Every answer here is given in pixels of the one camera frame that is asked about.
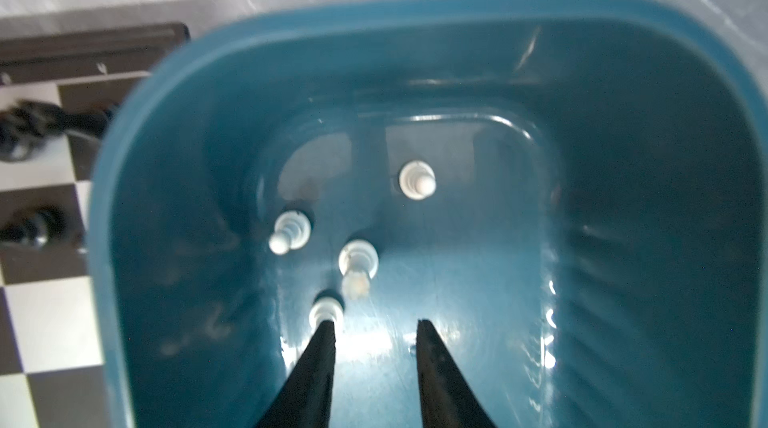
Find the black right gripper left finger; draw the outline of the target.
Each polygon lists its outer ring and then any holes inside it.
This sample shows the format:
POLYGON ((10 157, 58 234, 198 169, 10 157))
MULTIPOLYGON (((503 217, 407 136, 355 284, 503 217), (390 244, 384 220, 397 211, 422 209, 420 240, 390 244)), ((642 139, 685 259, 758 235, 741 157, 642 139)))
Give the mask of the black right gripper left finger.
POLYGON ((335 325, 325 320, 256 427, 328 427, 335 361, 335 325))

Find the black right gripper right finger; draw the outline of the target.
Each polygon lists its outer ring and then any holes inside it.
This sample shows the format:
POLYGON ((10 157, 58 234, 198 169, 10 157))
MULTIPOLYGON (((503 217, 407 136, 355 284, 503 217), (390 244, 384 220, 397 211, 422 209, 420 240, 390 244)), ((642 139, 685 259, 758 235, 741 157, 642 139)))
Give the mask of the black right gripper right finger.
POLYGON ((418 321, 416 358, 424 427, 495 427, 427 319, 418 321))

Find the black white chessboard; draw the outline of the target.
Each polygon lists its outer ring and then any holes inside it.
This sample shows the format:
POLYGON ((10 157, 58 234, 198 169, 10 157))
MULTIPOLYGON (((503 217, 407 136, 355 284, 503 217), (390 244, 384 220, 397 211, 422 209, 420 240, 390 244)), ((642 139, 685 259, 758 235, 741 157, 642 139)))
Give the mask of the black white chessboard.
POLYGON ((180 22, 1 44, 1 423, 106 427, 87 272, 91 171, 132 88, 185 43, 180 22))

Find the dark teal plastic tray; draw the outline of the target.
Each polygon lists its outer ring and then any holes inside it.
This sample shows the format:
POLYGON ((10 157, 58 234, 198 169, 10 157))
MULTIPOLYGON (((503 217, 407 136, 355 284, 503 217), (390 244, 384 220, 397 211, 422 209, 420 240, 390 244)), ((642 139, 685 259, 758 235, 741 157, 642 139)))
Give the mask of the dark teal plastic tray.
POLYGON ((263 14, 122 103, 87 234, 113 427, 252 427, 343 309, 329 423, 767 423, 767 105, 652 0, 263 14))

